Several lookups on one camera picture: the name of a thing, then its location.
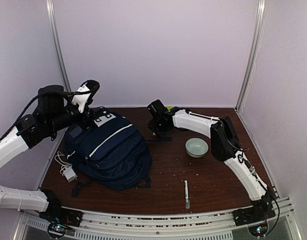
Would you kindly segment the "navy blue student backpack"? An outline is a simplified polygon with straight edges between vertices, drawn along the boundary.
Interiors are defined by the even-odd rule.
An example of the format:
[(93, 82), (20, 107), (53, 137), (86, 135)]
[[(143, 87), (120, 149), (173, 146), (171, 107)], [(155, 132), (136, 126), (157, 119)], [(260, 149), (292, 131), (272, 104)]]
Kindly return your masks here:
[(107, 188), (123, 191), (132, 187), (150, 188), (148, 175), (152, 166), (149, 143), (171, 142), (171, 137), (146, 140), (124, 116), (100, 107), (97, 118), (88, 127), (75, 123), (64, 134), (64, 153), (75, 170), (88, 177), (78, 182), (79, 188), (97, 182)]

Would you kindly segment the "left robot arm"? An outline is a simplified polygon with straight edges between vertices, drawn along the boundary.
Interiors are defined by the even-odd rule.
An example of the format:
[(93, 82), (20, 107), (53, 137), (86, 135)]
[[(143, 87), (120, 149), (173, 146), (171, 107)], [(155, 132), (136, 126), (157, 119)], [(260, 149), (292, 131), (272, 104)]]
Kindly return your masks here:
[[(89, 108), (101, 85), (85, 81), (76, 91), (62, 85), (38, 90), (11, 127), (0, 137), (0, 169), (16, 156), (32, 149), (46, 138), (54, 141), (57, 133), (73, 124), (86, 127), (96, 119)], [(21, 190), (0, 185), (0, 209), (32, 210), (50, 223), (67, 226), (68, 216), (51, 190)]]

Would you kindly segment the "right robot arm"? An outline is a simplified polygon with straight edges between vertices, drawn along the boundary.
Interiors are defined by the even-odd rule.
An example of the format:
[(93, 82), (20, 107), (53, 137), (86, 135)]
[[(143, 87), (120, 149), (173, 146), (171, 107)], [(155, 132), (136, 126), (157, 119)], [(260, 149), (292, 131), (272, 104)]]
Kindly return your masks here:
[(248, 193), (251, 206), (233, 211), (236, 226), (266, 221), (281, 215), (274, 210), (277, 198), (247, 159), (231, 119), (206, 116), (188, 108), (168, 109), (157, 99), (147, 106), (152, 120), (148, 128), (159, 137), (165, 137), (173, 128), (190, 130), (210, 138), (212, 156), (229, 167)]

